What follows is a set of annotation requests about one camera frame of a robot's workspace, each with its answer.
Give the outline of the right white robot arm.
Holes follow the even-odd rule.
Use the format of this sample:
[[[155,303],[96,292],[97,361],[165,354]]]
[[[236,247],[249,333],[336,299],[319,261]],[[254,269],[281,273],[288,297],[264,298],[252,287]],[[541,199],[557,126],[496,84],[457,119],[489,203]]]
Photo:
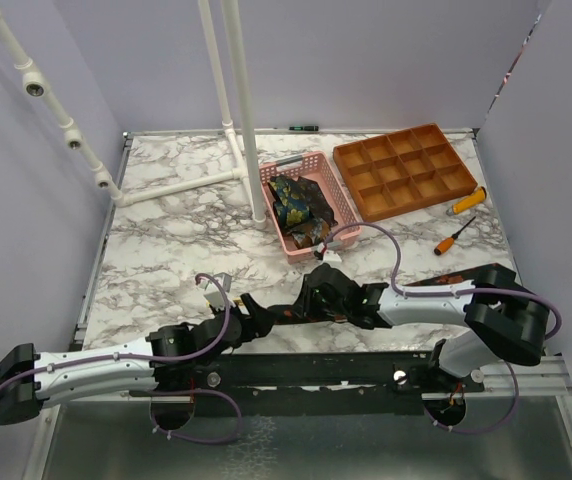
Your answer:
[[[420,323],[466,328],[460,336],[440,341],[425,367],[427,383],[447,391],[499,360],[538,365],[553,312],[550,303],[497,270],[454,284],[360,285],[323,264],[304,276],[286,318],[296,323],[346,320],[365,330]]]

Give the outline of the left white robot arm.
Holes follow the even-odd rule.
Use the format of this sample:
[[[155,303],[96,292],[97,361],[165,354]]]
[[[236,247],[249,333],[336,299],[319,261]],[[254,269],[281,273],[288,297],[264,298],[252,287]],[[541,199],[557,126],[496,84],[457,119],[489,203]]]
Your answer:
[[[32,343],[15,346],[0,361],[0,426],[32,420],[44,408],[98,393],[146,387],[168,395],[180,392],[191,370],[270,333],[275,311],[249,294],[240,302],[199,324],[162,327],[111,348],[64,354],[39,353]]]

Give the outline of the black orange floral tie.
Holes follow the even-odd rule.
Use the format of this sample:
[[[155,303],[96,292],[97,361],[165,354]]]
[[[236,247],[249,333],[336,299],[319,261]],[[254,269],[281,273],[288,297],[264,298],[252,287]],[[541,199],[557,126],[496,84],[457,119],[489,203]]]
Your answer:
[[[500,263],[490,263],[403,286],[392,287],[386,282],[379,282],[381,283],[381,299],[378,314],[381,317],[381,324],[354,326],[373,330],[408,323],[461,325],[465,316],[464,306],[471,302],[471,298],[467,295],[456,297],[454,295],[456,291],[477,286],[510,286],[515,279],[516,272],[512,269]],[[293,312],[293,304],[273,305],[268,310],[274,315],[275,322],[280,325],[346,321],[300,319]]]

